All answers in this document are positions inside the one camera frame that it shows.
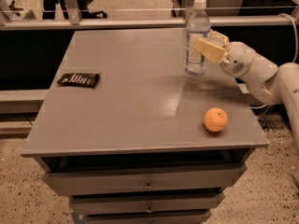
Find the gray cabinet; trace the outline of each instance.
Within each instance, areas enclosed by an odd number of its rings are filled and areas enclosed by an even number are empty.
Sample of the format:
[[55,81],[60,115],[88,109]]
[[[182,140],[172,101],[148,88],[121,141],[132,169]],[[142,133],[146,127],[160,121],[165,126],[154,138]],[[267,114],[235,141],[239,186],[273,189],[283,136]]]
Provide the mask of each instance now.
[[[184,47],[180,28],[75,33],[22,155],[88,223],[205,222],[267,146],[235,80],[213,63],[186,76]],[[66,72],[101,79],[59,87]],[[214,105],[228,113],[221,133],[202,125]]]

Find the terrazzo floor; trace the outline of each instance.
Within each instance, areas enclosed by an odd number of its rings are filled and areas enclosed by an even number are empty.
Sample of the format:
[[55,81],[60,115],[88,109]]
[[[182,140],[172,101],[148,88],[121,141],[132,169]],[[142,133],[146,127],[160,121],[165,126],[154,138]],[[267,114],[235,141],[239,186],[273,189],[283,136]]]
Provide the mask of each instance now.
[[[299,189],[292,181],[299,159],[284,109],[266,120],[270,145],[253,152],[248,170],[224,191],[206,224],[299,223]],[[0,223],[74,223],[68,199],[41,180],[44,171],[36,161],[20,155],[31,123],[0,119]]]
[[[26,18],[42,20],[43,0],[14,0],[15,7],[23,7],[20,16],[12,16],[14,21],[26,20]],[[89,4],[91,12],[104,10],[108,19],[152,19],[152,18],[170,18],[173,3],[171,0],[93,0]],[[28,15],[32,10],[34,16]],[[64,20],[64,14],[61,6],[57,4],[55,20]]]

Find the orange fruit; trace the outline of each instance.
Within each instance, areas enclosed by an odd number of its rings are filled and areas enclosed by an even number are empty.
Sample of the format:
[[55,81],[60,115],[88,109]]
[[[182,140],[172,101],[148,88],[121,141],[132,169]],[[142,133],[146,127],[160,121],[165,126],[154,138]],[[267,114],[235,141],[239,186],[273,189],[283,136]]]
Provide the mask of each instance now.
[[204,123],[208,130],[219,132],[223,130],[227,124],[227,114],[221,108],[210,108],[205,114]]

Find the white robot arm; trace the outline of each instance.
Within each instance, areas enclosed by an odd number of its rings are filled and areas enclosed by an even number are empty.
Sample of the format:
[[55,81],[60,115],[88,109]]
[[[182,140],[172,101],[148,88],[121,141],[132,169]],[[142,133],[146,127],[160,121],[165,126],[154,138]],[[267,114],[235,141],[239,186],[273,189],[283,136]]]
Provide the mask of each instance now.
[[218,63],[223,72],[244,81],[249,92],[266,105],[283,103],[299,154],[299,65],[278,67],[241,42],[229,42],[225,35],[210,32],[208,39],[198,38],[194,48],[206,59]]

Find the bottle cap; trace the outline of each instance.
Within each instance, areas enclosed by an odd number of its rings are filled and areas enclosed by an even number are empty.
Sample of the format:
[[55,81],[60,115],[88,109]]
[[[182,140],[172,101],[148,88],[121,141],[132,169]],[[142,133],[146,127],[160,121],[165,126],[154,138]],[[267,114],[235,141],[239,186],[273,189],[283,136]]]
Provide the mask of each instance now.
[[206,8],[206,0],[194,0],[194,9]]

